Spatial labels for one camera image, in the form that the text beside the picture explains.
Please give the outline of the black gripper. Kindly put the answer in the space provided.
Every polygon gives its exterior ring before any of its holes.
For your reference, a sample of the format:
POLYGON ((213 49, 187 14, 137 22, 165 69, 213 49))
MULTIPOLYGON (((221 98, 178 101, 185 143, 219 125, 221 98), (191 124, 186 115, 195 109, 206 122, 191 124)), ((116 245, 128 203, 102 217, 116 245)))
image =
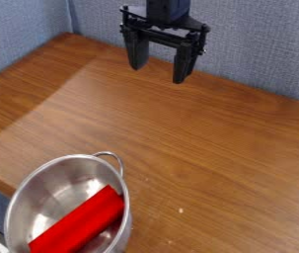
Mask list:
MULTIPOLYGON (((198 56, 203 54, 210 27, 190 16, 191 0, 146 0, 145 6, 124 5, 124 18, 141 19, 147 25, 165 29, 182 29, 201 35, 201 41, 183 41, 175 46, 173 82, 181 84, 193 73, 198 56)), ((139 31, 124 35, 128 60, 139 70, 150 60, 150 40, 139 31)))

